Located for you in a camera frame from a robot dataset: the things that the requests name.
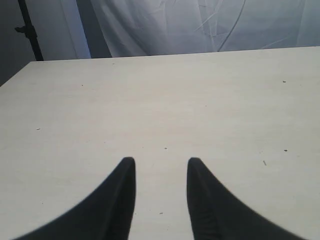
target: white table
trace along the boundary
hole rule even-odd
[[[261,215],[319,239],[320,47],[31,62],[0,87],[0,239],[64,213],[125,156],[131,240],[193,239],[193,156]]]

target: black stand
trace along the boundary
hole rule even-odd
[[[40,46],[39,46],[39,42],[37,40],[37,33],[36,33],[36,29],[35,27],[32,25],[31,19],[30,19],[30,15],[28,12],[28,8],[27,8],[27,4],[25,0],[18,0],[19,3],[19,7],[22,13],[22,17],[24,20],[24,26],[22,27],[15,27],[14,29],[18,32],[18,33],[22,33],[25,35],[25,37],[27,39],[29,39],[30,44],[32,46],[32,50],[35,56],[35,59],[37,61],[43,61],[44,57],[42,56],[41,50],[40,50]]]

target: white fabric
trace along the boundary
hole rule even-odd
[[[113,57],[320,45],[319,0],[91,0]]]

